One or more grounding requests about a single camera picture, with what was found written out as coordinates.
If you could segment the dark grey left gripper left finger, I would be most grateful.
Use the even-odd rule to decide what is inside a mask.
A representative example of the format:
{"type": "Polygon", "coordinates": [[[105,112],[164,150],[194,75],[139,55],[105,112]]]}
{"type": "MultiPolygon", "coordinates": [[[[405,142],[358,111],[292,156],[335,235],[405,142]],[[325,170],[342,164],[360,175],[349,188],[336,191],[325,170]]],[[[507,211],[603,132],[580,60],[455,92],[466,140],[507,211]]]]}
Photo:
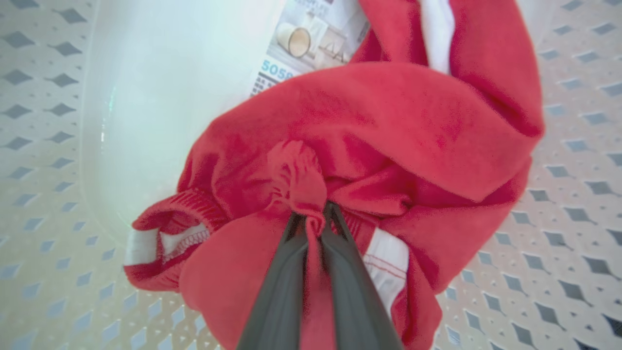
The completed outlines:
{"type": "Polygon", "coordinates": [[[308,250],[305,217],[292,213],[236,346],[238,350],[300,347],[308,250]]]}

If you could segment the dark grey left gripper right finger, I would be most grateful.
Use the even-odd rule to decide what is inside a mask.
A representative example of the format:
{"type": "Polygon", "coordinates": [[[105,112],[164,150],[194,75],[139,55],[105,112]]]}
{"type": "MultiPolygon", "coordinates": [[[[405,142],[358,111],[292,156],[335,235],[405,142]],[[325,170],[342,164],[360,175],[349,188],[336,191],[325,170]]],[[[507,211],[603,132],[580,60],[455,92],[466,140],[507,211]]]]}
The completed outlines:
{"type": "Polygon", "coordinates": [[[338,350],[401,350],[385,310],[337,204],[324,207],[322,254],[329,273],[338,350]]]}

